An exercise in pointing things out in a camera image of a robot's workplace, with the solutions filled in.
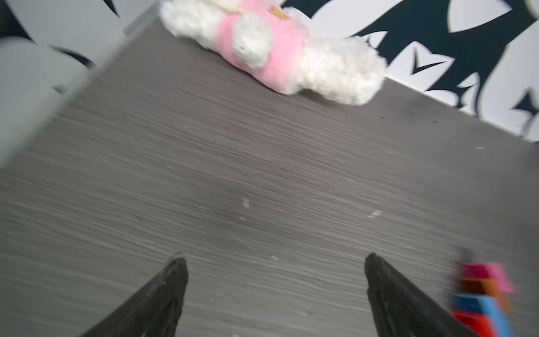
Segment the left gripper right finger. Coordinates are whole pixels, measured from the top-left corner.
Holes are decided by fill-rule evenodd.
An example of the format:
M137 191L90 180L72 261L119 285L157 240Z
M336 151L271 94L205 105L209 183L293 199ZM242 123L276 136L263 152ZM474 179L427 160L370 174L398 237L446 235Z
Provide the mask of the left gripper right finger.
M477 334L375 253L365 259L367 295L379 336L466 337Z

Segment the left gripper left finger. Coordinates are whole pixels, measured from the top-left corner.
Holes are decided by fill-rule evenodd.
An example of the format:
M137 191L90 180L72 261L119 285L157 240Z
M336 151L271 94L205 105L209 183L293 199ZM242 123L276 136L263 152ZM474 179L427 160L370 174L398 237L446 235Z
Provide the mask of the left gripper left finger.
M182 256L173 257L148 283L82 336L175 336L188 282L187 261Z

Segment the blue lego brick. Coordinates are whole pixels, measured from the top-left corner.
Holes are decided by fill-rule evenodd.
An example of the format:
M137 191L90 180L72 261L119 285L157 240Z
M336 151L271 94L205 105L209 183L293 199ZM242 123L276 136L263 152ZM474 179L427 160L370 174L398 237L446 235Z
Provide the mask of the blue lego brick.
M455 304L454 311L486 315L495 329L497 337L514 336L504 311L493 297L458 293L455 295Z

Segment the orange lego brick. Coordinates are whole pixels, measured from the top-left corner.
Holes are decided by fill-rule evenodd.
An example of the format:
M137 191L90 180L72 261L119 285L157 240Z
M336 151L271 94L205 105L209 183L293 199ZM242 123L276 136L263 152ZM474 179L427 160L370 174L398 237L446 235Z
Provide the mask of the orange lego brick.
M511 309L505 294L492 279L460 278L460 289L464 293L493 297L505 312Z

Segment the red lego brick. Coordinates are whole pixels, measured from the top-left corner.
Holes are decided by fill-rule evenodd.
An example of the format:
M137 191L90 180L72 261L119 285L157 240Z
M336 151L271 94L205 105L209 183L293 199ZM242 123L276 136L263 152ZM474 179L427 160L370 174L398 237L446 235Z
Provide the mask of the red lego brick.
M483 314L453 311L452 315L481 337L497 337L489 318Z

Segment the pink lego brick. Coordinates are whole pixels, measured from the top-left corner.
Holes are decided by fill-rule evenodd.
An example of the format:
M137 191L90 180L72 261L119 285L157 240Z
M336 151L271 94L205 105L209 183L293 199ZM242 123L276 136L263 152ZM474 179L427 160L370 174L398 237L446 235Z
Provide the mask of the pink lego brick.
M498 286L500 292L515 292L515 288L504 267L499 263L464 263L463 276L475 279L490 279Z

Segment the white teddy bear pink shirt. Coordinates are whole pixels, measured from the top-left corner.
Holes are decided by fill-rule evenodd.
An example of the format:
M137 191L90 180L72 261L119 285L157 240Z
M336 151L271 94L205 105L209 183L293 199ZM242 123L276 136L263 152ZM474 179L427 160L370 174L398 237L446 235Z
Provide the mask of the white teddy bear pink shirt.
M380 91L387 61L361 37L312 37L293 7L276 1L160 1L175 37L193 39L273 91L314 91L364 105Z

